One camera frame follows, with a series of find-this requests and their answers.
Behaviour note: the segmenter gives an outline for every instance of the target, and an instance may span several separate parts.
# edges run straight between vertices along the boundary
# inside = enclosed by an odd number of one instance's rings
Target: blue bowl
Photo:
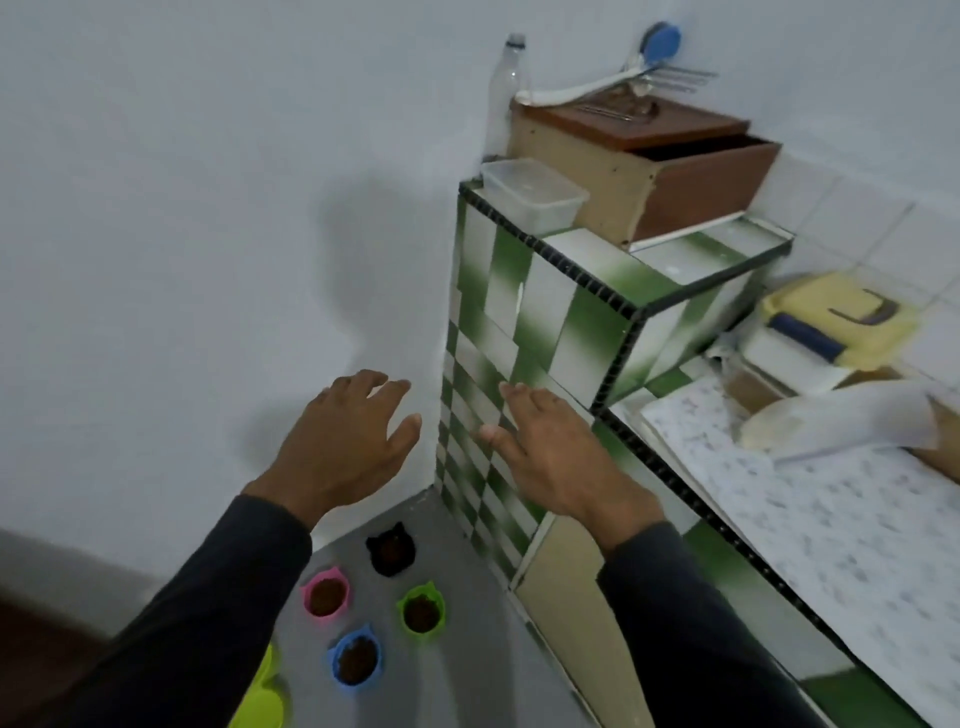
[[[344,650],[359,637],[366,637],[376,647],[376,667],[373,668],[373,672],[371,672],[370,676],[362,683],[347,685],[347,683],[341,682],[337,676],[337,665],[340,663],[340,656],[344,653]],[[339,642],[326,651],[326,659],[330,663],[330,672],[333,674],[333,680],[346,692],[365,690],[373,685],[377,678],[383,674],[383,648],[380,646],[380,640],[376,638],[369,624],[364,624],[360,629],[354,630],[341,638]]]

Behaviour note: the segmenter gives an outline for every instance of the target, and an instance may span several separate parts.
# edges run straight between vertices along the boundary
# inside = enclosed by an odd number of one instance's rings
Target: brown drawer
[[[590,193],[577,225],[624,248],[746,209],[779,151],[746,133],[619,151],[520,114],[511,137]]]

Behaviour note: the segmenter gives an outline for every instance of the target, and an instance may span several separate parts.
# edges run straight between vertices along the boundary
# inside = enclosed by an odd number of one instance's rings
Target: wall tile
[[[960,308],[942,301],[931,306],[902,357],[946,386],[960,386]]]
[[[750,211],[796,232],[837,177],[826,167],[780,152],[754,197]]]
[[[960,305],[960,278],[947,286],[947,290],[940,294],[940,296],[945,301],[953,303],[953,305]]]
[[[769,284],[771,288],[777,288],[799,276],[846,271],[852,266],[852,260],[800,235],[793,241],[793,252],[774,270]]]
[[[804,221],[801,233],[828,250],[861,260],[910,207],[872,184],[844,178]]]
[[[869,265],[859,265],[853,269],[853,277],[856,278],[864,287],[887,296],[894,301],[909,303],[918,308],[926,308],[933,300],[933,296],[926,291],[912,286],[904,280],[888,276],[876,268]]]
[[[915,206],[865,260],[931,294],[960,274],[960,220]]]

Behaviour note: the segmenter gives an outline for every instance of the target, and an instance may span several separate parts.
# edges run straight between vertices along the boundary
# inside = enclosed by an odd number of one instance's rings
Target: plastic bottle
[[[507,156],[510,144],[510,102],[516,93],[527,88],[526,56],[527,39],[523,33],[510,33],[503,46],[503,55],[493,70],[490,79],[490,96],[487,105],[487,139],[484,142],[483,160]]]

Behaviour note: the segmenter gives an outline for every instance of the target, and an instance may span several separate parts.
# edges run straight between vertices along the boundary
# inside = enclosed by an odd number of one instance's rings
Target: green bowl
[[[409,602],[411,599],[416,599],[418,596],[426,596],[428,599],[430,599],[430,601],[436,604],[437,609],[440,610],[440,619],[437,621],[437,626],[435,626],[429,632],[415,632],[407,626],[407,621],[403,618],[403,612],[407,607],[407,602]],[[433,639],[440,633],[446,624],[446,604],[444,603],[444,596],[437,591],[437,588],[433,585],[432,581],[428,581],[426,584],[421,584],[418,587],[414,587],[407,592],[403,599],[396,603],[396,609],[400,612],[400,624],[403,626],[403,631],[418,642],[428,642],[429,640]]]

